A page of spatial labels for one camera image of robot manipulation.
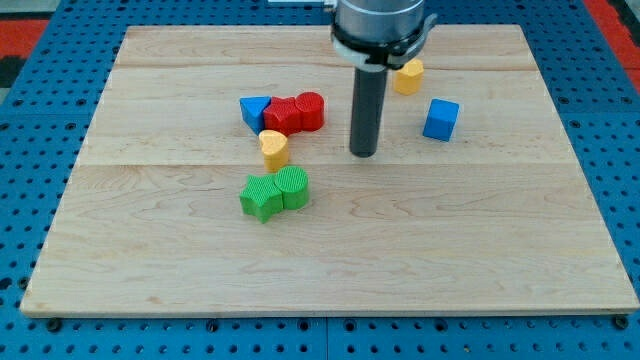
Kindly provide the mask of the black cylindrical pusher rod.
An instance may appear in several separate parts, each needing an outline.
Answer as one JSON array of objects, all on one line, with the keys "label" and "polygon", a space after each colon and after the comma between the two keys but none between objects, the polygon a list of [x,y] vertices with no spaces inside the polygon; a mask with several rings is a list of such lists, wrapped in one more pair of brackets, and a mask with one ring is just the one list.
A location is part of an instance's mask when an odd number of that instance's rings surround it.
[{"label": "black cylindrical pusher rod", "polygon": [[387,71],[355,70],[349,149],[360,158],[377,151],[387,85]]}]

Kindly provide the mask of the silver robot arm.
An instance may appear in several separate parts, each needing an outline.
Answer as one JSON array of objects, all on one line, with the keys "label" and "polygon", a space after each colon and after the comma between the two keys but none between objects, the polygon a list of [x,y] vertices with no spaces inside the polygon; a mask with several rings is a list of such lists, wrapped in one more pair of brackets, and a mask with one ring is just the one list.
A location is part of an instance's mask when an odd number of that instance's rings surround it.
[{"label": "silver robot arm", "polygon": [[425,0],[338,0],[331,23],[336,53],[354,66],[349,150],[377,151],[387,77],[423,49],[438,15]]}]

